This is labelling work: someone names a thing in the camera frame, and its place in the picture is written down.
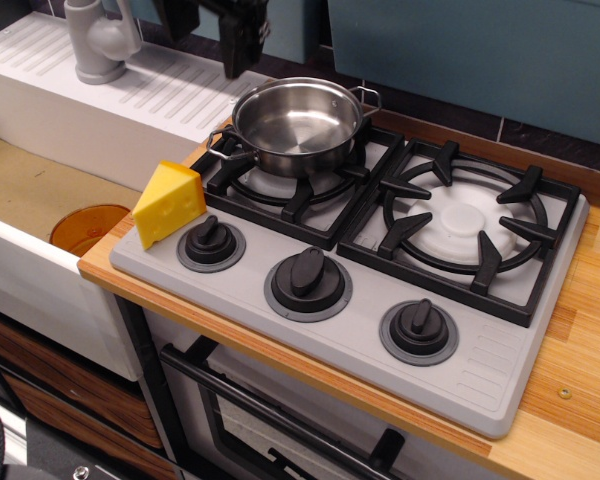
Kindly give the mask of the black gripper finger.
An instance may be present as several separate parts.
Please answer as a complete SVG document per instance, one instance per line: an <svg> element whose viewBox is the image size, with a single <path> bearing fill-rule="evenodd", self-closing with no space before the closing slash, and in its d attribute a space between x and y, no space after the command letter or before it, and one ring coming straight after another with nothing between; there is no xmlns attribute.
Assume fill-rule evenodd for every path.
<svg viewBox="0 0 600 480"><path fill-rule="evenodd" d="M219 17L222 63L227 79L237 79L260 61L270 33L268 1L230 1Z"/></svg>
<svg viewBox="0 0 600 480"><path fill-rule="evenodd" d="M173 42L191 34L200 25L199 6L189 0L153 0L161 25Z"/></svg>

